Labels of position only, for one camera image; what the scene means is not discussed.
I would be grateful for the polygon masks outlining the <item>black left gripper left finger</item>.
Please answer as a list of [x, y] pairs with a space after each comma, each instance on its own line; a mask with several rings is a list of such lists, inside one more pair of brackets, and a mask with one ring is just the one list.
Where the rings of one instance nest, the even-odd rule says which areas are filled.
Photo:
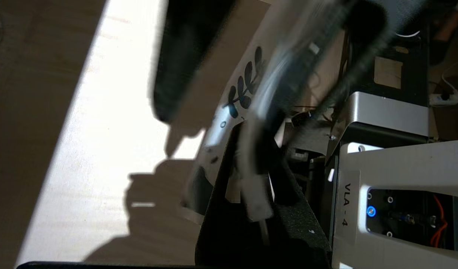
[[195, 246], [197, 266], [259, 266], [262, 263], [260, 228], [251, 223], [245, 204], [231, 203], [225, 195], [235, 167], [236, 148], [242, 124], [230, 133], [222, 155], [214, 189]]

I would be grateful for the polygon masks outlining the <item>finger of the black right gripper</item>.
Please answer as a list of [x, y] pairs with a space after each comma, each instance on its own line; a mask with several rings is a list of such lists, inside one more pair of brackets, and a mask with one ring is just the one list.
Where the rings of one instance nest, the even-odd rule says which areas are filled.
[[155, 116], [171, 124], [234, 0], [168, 0], [153, 89]]
[[388, 45], [388, 5], [382, 0], [288, 0], [279, 11], [278, 43], [264, 70], [265, 129], [280, 127], [345, 24], [355, 25], [369, 42], [322, 98], [316, 117], [339, 102]]

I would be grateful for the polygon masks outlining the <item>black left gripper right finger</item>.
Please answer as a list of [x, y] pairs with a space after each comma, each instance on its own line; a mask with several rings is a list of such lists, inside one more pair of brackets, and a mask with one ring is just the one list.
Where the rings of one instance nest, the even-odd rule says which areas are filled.
[[278, 147], [273, 132], [263, 130], [257, 165], [268, 172], [275, 197], [268, 219], [268, 246], [261, 251], [266, 268], [328, 268], [331, 247], [302, 189]]

